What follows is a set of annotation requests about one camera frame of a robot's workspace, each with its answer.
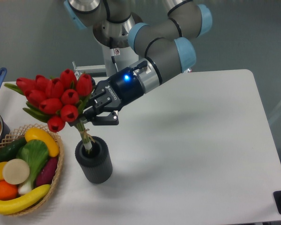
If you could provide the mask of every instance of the tulip stem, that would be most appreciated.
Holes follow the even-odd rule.
[[[89,136],[86,134],[86,129],[84,126],[84,123],[82,123],[81,121],[79,123],[77,123],[75,125],[75,127],[78,129],[81,139],[82,139],[82,143],[84,145],[84,148],[86,150],[86,152],[89,154],[92,151],[92,142],[89,138]]]

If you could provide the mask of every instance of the blue joint cap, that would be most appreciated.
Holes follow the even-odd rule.
[[[210,10],[205,5],[198,5],[202,14],[202,27],[199,36],[207,33],[212,27],[212,15]]]
[[[144,22],[140,22],[135,24],[129,31],[128,33],[128,44],[130,45],[130,47],[134,50],[134,41],[136,38],[137,33],[139,32],[140,28],[142,28],[143,26],[147,26],[148,24],[144,23]]]
[[[181,69],[182,69],[181,72],[183,73],[188,68],[195,65],[197,60],[196,52],[195,49],[193,48],[193,45],[188,39],[184,37],[179,37],[174,41],[176,43],[178,54],[180,57]]]
[[[74,24],[79,30],[84,30],[87,27],[80,21],[80,19],[76,16],[76,14],[73,12],[70,4],[67,2],[67,0],[64,2],[64,6],[66,7],[67,12],[69,13],[71,19],[73,20]]]

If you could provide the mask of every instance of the blue led light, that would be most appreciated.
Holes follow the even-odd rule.
[[[128,76],[128,75],[124,75],[124,80],[127,82],[127,81],[130,81],[131,80],[131,77]]]

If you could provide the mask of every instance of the black cylinder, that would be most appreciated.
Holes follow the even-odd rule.
[[[84,148],[82,141],[78,143],[75,157],[86,178],[94,184],[107,181],[112,174],[112,163],[105,141],[93,136],[95,143],[90,154]]]
[[[123,105],[127,105],[144,95],[141,82],[130,72],[130,69],[126,67],[109,78],[111,87]]]

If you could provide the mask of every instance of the black vase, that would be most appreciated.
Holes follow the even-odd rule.
[[[82,141],[75,150],[76,160],[79,163],[86,178],[94,184],[101,184],[110,178],[112,174],[111,157],[108,147],[103,139],[93,136],[95,143],[90,154],[84,148]]]

